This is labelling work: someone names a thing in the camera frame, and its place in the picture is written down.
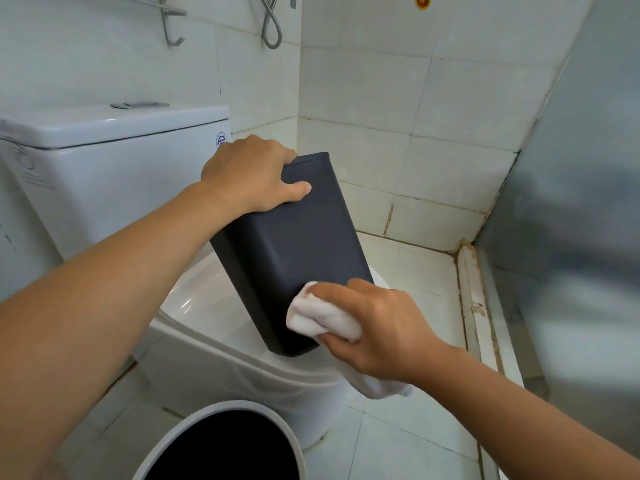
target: person's left arm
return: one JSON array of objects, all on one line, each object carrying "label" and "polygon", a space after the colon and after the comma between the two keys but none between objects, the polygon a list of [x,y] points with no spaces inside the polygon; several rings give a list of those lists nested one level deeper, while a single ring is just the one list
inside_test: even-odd
[{"label": "person's left arm", "polygon": [[250,136],[202,180],[0,304],[0,477],[36,477],[98,401],[197,252],[242,214],[300,200],[296,154]]}]

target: metal bracket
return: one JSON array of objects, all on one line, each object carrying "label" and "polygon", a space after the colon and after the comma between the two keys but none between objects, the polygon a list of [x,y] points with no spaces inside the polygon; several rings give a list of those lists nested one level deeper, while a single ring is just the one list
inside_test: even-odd
[{"label": "metal bracket", "polygon": [[164,26],[164,38],[166,39],[167,45],[170,47],[178,47],[184,42],[184,37],[180,37],[178,40],[172,40],[171,33],[169,31],[169,21],[167,17],[169,16],[186,16],[187,12],[180,8],[176,8],[166,4],[166,0],[158,0],[158,3],[148,2],[146,0],[129,0],[135,3],[140,3],[142,5],[152,6],[155,8],[160,8],[160,14],[162,14],[162,24]]}]

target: flush button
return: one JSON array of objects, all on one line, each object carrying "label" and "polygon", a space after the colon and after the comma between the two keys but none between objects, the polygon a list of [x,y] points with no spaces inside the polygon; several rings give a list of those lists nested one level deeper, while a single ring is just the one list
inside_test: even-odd
[{"label": "flush button", "polygon": [[137,102],[122,102],[109,104],[116,109],[144,109],[148,107],[165,107],[169,106],[167,102],[158,101],[137,101]]}]

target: towel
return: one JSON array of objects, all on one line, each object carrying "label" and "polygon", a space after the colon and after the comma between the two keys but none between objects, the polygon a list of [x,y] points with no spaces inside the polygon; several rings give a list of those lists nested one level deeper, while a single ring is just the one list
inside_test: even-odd
[{"label": "towel", "polygon": [[[331,332],[350,342],[357,342],[362,336],[360,323],[334,304],[308,293],[308,288],[315,284],[315,281],[307,283],[302,291],[293,298],[287,311],[287,328],[312,339],[316,339],[318,335],[323,333]],[[370,399],[383,399],[395,394],[408,396],[413,391],[413,386],[409,384],[375,379],[357,372],[350,365],[335,357],[333,359],[336,369],[344,378],[361,394]]]}]

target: toilet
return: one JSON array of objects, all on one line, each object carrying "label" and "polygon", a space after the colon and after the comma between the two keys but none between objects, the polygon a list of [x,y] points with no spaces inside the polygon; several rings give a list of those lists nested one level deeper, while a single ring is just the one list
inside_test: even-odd
[{"label": "toilet", "polygon": [[[0,118],[0,155],[68,260],[198,181],[229,135],[226,106],[125,102]],[[210,244],[133,356],[167,409],[188,416],[222,401],[260,403],[303,449],[353,392],[325,347],[293,358],[267,349]]]}]

